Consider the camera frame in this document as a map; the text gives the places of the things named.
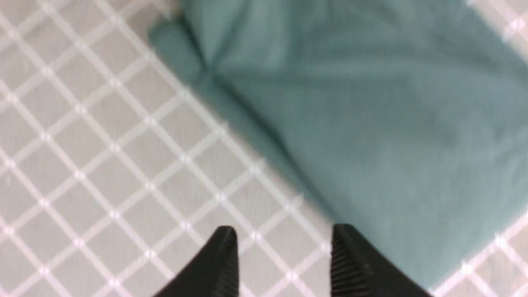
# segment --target diamond tile pattern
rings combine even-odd
[[[469,3],[528,56],[526,0]],[[0,1],[0,295],[152,296],[231,225],[242,296],[328,296],[331,222],[146,45],[172,5]],[[526,225],[434,295],[526,296]]]

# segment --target teal towel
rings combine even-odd
[[[460,0],[188,0],[150,41],[424,287],[525,211],[528,67]]]

